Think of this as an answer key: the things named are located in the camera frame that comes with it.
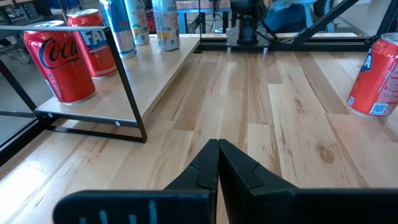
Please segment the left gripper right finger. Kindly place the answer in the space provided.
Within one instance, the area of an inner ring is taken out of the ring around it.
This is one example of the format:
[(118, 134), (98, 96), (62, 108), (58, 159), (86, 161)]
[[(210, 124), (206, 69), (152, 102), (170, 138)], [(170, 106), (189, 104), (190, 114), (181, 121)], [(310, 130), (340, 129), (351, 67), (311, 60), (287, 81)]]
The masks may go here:
[(299, 188), (229, 141), (218, 143), (230, 223), (397, 224), (397, 189)]

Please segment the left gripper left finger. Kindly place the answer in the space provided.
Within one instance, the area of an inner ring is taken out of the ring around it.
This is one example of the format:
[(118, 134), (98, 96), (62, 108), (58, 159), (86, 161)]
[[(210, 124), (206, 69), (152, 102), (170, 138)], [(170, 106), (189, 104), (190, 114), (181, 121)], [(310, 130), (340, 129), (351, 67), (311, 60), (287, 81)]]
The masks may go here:
[(62, 198), (54, 223), (215, 223), (219, 145), (209, 140), (163, 190), (82, 190)]

